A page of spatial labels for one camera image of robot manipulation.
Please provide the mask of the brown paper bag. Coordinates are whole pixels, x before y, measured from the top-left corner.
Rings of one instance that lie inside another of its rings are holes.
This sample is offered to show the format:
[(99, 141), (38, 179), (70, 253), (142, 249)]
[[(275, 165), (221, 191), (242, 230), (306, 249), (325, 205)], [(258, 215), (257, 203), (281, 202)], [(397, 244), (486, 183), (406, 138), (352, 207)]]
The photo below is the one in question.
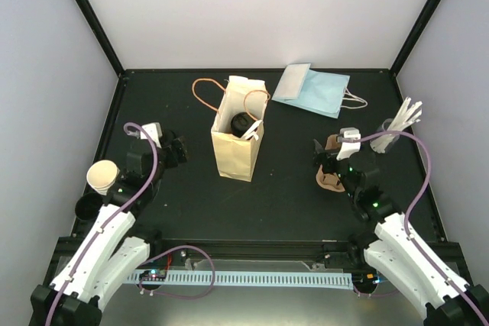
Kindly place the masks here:
[[(200, 82), (211, 82), (223, 91), (218, 107), (197, 94)], [(210, 133), (219, 175), (250, 182), (264, 137), (264, 116), (270, 100), (265, 81), (230, 76), (228, 84), (222, 86), (214, 79), (199, 78), (192, 84), (192, 93), (215, 112)]]

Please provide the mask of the white paper-wrapped straw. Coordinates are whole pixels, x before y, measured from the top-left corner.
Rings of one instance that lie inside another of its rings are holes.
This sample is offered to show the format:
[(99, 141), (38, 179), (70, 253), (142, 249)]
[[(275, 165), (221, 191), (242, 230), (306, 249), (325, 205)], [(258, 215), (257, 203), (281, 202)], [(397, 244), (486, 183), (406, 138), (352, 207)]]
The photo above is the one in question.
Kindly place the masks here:
[(256, 120), (240, 137), (241, 140), (259, 140), (258, 129), (263, 124), (262, 120)]

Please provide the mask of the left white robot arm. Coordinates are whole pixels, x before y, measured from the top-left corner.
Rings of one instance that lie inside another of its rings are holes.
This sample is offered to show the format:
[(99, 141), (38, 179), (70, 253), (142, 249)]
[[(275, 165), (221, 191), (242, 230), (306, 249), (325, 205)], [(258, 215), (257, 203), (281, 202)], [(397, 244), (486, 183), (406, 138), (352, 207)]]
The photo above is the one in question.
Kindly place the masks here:
[(33, 325), (98, 325), (124, 280), (163, 258), (161, 232), (136, 220), (157, 196), (164, 171), (187, 160), (184, 137), (138, 134), (125, 168), (111, 160), (89, 168), (92, 191), (77, 202), (76, 216), (92, 227), (61, 271), (32, 292)]

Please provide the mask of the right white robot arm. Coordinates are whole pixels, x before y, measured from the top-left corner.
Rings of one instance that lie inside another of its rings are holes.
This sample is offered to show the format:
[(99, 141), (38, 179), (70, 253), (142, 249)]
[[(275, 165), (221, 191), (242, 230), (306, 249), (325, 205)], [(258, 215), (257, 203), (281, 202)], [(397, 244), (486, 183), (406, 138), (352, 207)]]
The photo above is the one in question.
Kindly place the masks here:
[(416, 233), (384, 191), (375, 155), (356, 144), (352, 152), (314, 143), (314, 163), (327, 183), (341, 186), (367, 230), (351, 239), (349, 262), (370, 266), (418, 311), (424, 325), (486, 325), (488, 292), (447, 265)]

